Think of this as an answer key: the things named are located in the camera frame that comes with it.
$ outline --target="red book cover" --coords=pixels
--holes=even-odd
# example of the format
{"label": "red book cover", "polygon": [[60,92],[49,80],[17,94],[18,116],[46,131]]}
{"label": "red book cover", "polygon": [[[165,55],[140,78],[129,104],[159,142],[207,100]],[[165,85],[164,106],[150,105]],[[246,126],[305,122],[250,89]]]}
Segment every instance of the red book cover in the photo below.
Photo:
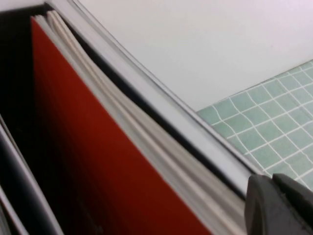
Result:
{"label": "red book cover", "polygon": [[208,234],[34,19],[32,40],[37,107],[63,152],[94,232]]}

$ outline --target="book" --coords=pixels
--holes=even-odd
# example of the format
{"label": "book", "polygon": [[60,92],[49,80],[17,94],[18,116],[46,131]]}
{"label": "book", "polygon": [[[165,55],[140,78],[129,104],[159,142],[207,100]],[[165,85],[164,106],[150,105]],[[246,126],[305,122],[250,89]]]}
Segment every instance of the book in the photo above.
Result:
{"label": "book", "polygon": [[95,233],[243,234],[244,204],[89,57],[56,11],[32,18],[35,98]]}
{"label": "book", "polygon": [[50,1],[89,57],[148,115],[169,132],[198,161],[235,187],[244,197],[251,173],[260,170],[206,123],[186,103],[132,59],[122,45],[72,1]]}

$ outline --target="white paper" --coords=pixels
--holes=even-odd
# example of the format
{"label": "white paper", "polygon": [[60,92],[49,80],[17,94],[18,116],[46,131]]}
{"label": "white paper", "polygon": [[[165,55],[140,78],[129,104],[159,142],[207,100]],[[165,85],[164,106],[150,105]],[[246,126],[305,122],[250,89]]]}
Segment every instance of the white paper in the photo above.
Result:
{"label": "white paper", "polygon": [[311,0],[79,0],[192,109],[313,59]]}

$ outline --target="white page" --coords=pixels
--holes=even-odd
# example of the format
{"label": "white page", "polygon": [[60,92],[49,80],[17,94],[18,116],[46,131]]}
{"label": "white page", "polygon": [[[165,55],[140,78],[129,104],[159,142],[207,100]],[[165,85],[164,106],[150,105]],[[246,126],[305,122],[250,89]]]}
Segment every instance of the white page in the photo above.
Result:
{"label": "white page", "polygon": [[79,0],[194,110],[313,58],[310,0]]}

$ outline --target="green cutting mat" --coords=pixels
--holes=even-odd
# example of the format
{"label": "green cutting mat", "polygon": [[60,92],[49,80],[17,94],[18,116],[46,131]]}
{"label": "green cutting mat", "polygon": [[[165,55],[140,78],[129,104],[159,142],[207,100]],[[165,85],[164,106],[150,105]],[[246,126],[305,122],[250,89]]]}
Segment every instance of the green cutting mat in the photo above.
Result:
{"label": "green cutting mat", "polygon": [[313,189],[313,60],[198,114],[265,174]]}

